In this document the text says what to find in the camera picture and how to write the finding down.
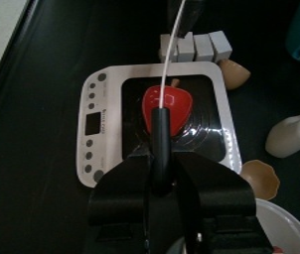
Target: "dark background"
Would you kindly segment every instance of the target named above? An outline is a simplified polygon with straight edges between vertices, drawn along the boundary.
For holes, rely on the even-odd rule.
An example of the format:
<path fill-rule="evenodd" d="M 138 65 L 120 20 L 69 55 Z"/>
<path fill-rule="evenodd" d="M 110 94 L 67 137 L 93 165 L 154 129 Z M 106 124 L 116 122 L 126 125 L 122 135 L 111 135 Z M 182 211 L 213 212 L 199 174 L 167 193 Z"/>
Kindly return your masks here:
<path fill-rule="evenodd" d="M 225 31 L 251 72 L 227 93 L 242 161 L 274 167 L 272 200 L 300 219 L 300 152 L 264 151 L 270 127 L 300 114 L 300 63 L 284 42 L 296 0 L 218 0 L 193 30 Z M 158 63 L 163 0 L 29 1 L 0 63 L 0 253 L 80 253 L 89 189 L 75 174 L 80 88 L 99 69 Z"/>

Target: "brown cup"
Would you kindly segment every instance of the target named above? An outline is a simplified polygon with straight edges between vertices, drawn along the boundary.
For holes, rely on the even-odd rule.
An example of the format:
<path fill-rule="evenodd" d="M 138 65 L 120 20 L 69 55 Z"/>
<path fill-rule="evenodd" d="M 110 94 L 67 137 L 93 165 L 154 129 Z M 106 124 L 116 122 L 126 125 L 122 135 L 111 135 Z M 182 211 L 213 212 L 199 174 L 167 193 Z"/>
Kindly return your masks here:
<path fill-rule="evenodd" d="M 226 90 L 238 88 L 249 79 L 250 71 L 231 60 L 219 60 L 218 62 Z"/>
<path fill-rule="evenodd" d="M 254 197 L 265 200 L 276 197 L 280 180 L 268 164 L 258 160 L 247 161 L 241 166 L 239 176 L 250 184 Z"/>

